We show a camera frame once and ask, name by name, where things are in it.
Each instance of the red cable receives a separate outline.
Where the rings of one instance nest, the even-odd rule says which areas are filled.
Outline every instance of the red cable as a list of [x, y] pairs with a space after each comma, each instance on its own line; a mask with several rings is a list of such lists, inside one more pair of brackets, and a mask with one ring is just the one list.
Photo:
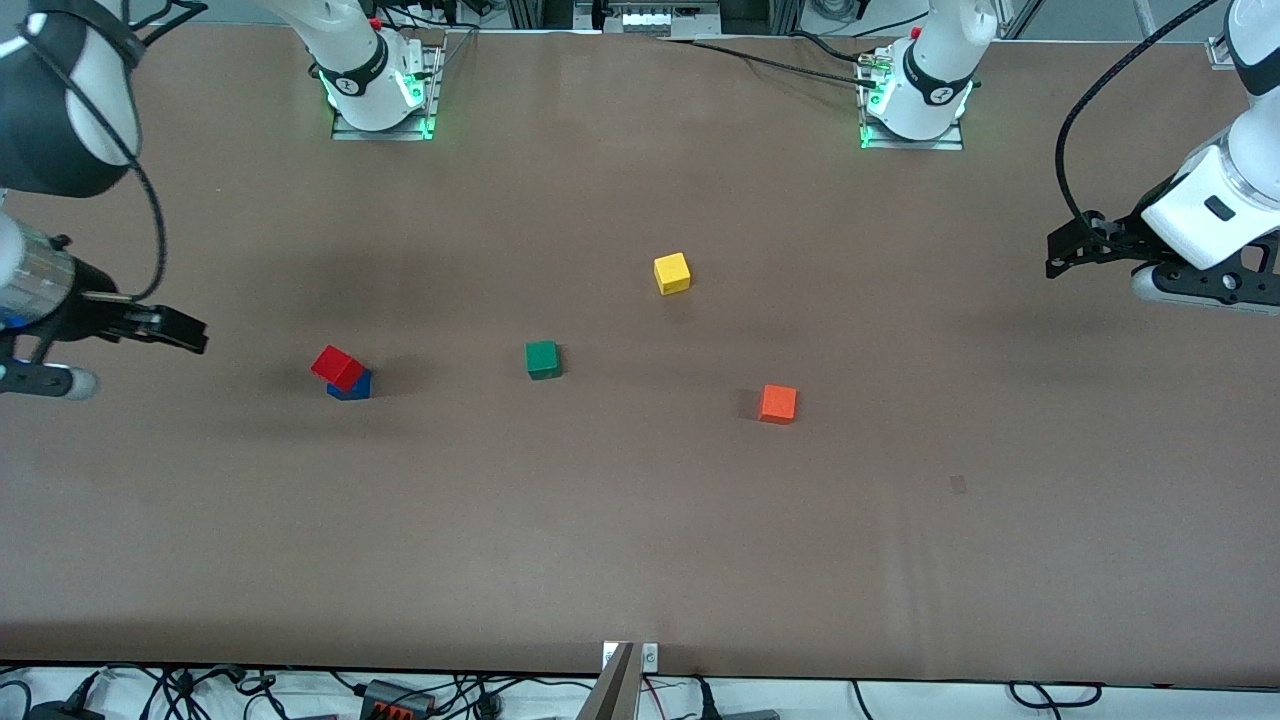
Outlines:
[[662, 701], [658, 700], [658, 688], [653, 687], [653, 680], [649, 678], [644, 679], [644, 684], [649, 688], [649, 697], [653, 698], [653, 705], [658, 708], [658, 717], [667, 720], [667, 711], [662, 708]]

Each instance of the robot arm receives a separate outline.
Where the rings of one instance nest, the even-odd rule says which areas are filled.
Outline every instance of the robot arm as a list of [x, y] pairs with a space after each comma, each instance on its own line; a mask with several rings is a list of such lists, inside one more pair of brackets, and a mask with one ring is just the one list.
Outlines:
[[932, 0], [919, 36], [888, 47], [883, 88], [867, 113], [908, 140], [945, 133], [964, 111], [998, 24], [995, 0]]
[[[1143, 300], [1280, 315], [1280, 1], [1233, 0], [1225, 35], [1249, 108], [1128, 217], [1087, 213], [1048, 237], [1046, 274], [1140, 260]], [[1253, 261], [1244, 250], [1253, 247]]]
[[[302, 36], [330, 102], [353, 127], [387, 129], [422, 104], [413, 73], [421, 45], [375, 31], [357, 0], [261, 1]], [[3, 188], [92, 197], [134, 164], [141, 132], [129, 73], [145, 44], [120, 10], [122, 0], [28, 0], [23, 36], [0, 44], [0, 202]], [[91, 396], [92, 373], [45, 363], [55, 342], [99, 337], [205, 351], [204, 323], [119, 295], [69, 243], [0, 211], [0, 393]], [[14, 356], [20, 336], [36, 338], [27, 359]]]

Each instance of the toy block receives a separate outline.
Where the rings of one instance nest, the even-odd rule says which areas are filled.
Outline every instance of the toy block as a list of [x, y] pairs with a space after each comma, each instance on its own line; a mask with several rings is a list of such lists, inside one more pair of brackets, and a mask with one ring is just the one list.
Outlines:
[[685, 261], [684, 252], [658, 258], [653, 261], [653, 277], [658, 281], [658, 292], [671, 295], [682, 290], [689, 290], [692, 275], [689, 274], [689, 263]]
[[541, 340], [525, 345], [525, 370], [535, 380], [561, 377], [559, 347], [556, 341]]
[[356, 379], [356, 383], [351, 386], [351, 389], [343, 391], [342, 388], [329, 383], [325, 386], [325, 392], [332, 395], [338, 400], [369, 400], [374, 395], [374, 372], [365, 370]]
[[760, 413], [756, 418], [764, 423], [788, 425], [796, 419], [796, 388], [785, 386], [764, 386], [760, 392]]
[[357, 363], [351, 355], [330, 345], [311, 364], [311, 372], [339, 391], [351, 392], [351, 388], [356, 386], [356, 382], [365, 373], [365, 366]]

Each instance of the table surface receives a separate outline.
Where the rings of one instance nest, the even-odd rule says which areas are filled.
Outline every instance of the table surface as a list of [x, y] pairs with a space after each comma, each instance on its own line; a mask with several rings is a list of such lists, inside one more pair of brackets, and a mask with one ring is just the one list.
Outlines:
[[[968, 149], [910, 152], [858, 149], [845, 86], [575, 35], [475, 38], [433, 142], [330, 142], [287, 29], [183, 37], [137, 94], [156, 301], [210, 350], [64, 346], [97, 398], [4, 398], [0, 656], [1280, 682], [1277, 325], [1042, 273], [1057, 128], [1124, 46], [997, 45]], [[1242, 108], [1153, 50], [1076, 195], [1128, 210]], [[9, 210], [145, 282], [132, 181]], [[376, 400], [324, 393], [326, 343]]]

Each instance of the yellow cube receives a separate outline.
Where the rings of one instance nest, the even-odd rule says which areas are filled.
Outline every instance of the yellow cube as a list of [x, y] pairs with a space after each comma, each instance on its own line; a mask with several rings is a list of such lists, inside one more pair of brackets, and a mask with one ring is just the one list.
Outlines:
[[685, 254], [676, 252], [653, 261], [653, 277], [658, 279], [658, 292], [671, 295], [682, 290], [689, 290], [692, 275], [689, 274], [689, 263], [685, 263]]

